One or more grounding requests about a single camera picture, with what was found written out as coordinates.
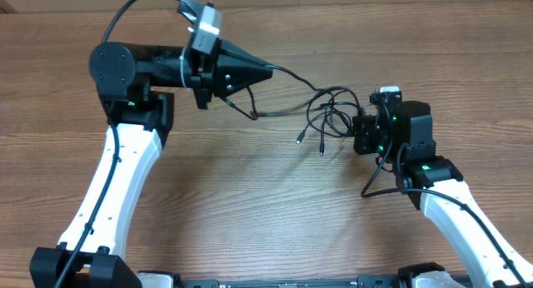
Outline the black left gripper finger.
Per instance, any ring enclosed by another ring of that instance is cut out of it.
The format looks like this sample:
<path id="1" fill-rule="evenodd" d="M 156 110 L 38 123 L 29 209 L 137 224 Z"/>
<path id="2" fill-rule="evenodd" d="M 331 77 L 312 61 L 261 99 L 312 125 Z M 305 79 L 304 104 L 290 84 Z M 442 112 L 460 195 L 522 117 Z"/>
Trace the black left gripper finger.
<path id="1" fill-rule="evenodd" d="M 217 58 L 214 70 L 221 72 L 223 69 L 237 68 L 264 69 L 272 71 L 271 64 L 267 61 L 251 55 L 233 42 L 219 39 L 217 43 Z"/>
<path id="2" fill-rule="evenodd" d="M 272 77 L 271 69 L 230 69 L 217 73 L 212 92 L 215 97 L 229 97 L 252 84 Z"/>

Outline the black USB cable matte plugs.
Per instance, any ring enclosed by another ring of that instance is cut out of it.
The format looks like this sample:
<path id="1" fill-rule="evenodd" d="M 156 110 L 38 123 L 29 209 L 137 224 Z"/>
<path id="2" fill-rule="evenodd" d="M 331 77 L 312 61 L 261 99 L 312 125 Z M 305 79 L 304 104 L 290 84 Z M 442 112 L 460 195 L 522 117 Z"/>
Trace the black USB cable matte plugs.
<path id="1" fill-rule="evenodd" d="M 324 97 L 325 95 L 329 95 L 330 99 L 331 99 L 331 102 L 328 102 L 326 104 L 326 107 L 333 108 L 335 105 L 338 105 L 338 102 L 334 101 L 334 98 L 335 98 L 334 92 L 339 92 L 339 93 L 351 94 L 351 96 L 354 98 L 355 102 L 354 103 L 350 103 L 350 106 L 354 106 L 357 109 L 357 114 L 359 116 L 362 116 L 362 115 L 365 114 L 365 111 L 361 107 L 361 104 L 359 103 L 359 100 L 358 100 L 356 94 L 352 90 L 347 88 L 347 87 L 316 88 L 313 84 L 311 84 L 305 78 L 296 75 L 293 71 L 291 71 L 291 70 L 289 70 L 287 68 L 280 67 L 280 66 L 273 65 L 273 64 L 267 64 L 267 65 L 265 65 L 265 67 L 267 67 L 267 68 L 269 68 L 271 70 L 277 70 L 277 71 L 280 71 L 280 72 L 284 72 L 284 73 L 290 75 L 291 77 L 295 78 L 297 81 L 305 83 L 307 86 L 309 86 L 309 88 L 312 91 L 314 91 L 315 95 L 309 101 L 303 102 L 303 103 L 301 103 L 299 105 L 296 105 L 294 107 L 284 108 L 284 109 L 281 109 L 279 111 L 274 111 L 274 112 L 259 112 L 257 110 L 256 104 L 255 104 L 255 98 L 254 98 L 253 92 L 252 92 L 250 87 L 247 87 L 247 91 L 248 91 L 248 94 L 249 94 L 251 102 L 252 102 L 252 110 L 249 113 L 244 112 L 241 108 L 239 108 L 234 102 L 232 102 L 228 98 L 223 98 L 222 100 L 229 107 L 237 110 L 238 112 L 240 112 L 245 117 L 247 117 L 247 118 L 249 118 L 249 119 L 251 119 L 253 121 L 256 121 L 259 117 L 283 117 L 283 116 L 295 115 L 298 110 L 300 110 L 300 109 L 302 109 L 304 107 L 306 108 L 307 112 L 310 112 L 311 111 L 311 104 L 314 101 L 316 101 L 318 98 Z"/>

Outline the black USB cable metallic plugs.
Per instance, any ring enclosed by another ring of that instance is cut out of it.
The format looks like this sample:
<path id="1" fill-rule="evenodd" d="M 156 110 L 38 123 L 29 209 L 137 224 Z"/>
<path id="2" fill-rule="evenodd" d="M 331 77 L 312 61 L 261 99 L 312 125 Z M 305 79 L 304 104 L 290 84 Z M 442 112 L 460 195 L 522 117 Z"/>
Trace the black USB cable metallic plugs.
<path id="1" fill-rule="evenodd" d="M 348 93 L 334 92 L 334 95 L 334 101 L 338 102 L 338 105 L 335 105 L 333 108 L 326 107 L 326 104 L 331 102 L 329 95 L 318 98 L 311 104 L 311 111 L 306 111 L 307 124 L 296 138 L 297 145 L 303 142 L 309 127 L 320 133 L 321 142 L 324 142 L 325 136 L 343 138 L 354 135 L 351 116 L 342 111 L 340 107 L 355 108 L 354 106 L 350 106 L 350 103 L 354 103 L 355 100 Z"/>

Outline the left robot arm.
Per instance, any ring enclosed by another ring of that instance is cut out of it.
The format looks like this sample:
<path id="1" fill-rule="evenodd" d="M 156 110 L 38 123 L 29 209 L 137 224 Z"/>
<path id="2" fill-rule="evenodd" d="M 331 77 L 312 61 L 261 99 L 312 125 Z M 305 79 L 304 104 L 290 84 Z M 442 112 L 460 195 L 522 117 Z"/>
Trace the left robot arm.
<path id="1" fill-rule="evenodd" d="M 225 40 L 209 51 L 103 42 L 89 69 L 108 119 L 101 160 L 87 194 L 53 248 L 35 250 L 36 287 L 177 287 L 179 277 L 133 271 L 125 262 L 138 198 L 172 129 L 173 89 L 189 88 L 206 108 L 272 76 L 272 65 Z"/>

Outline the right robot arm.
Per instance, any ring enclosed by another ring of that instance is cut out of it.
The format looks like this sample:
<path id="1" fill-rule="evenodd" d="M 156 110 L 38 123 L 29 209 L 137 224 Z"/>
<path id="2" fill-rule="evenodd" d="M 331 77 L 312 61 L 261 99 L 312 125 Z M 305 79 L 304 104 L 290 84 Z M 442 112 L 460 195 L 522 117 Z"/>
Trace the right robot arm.
<path id="1" fill-rule="evenodd" d="M 475 287 L 530 287 L 532 264 L 494 227 L 451 160 L 436 153 L 431 107 L 418 101 L 376 101 L 374 115 L 352 118 L 357 154 L 391 164 L 395 187 L 446 238 Z"/>

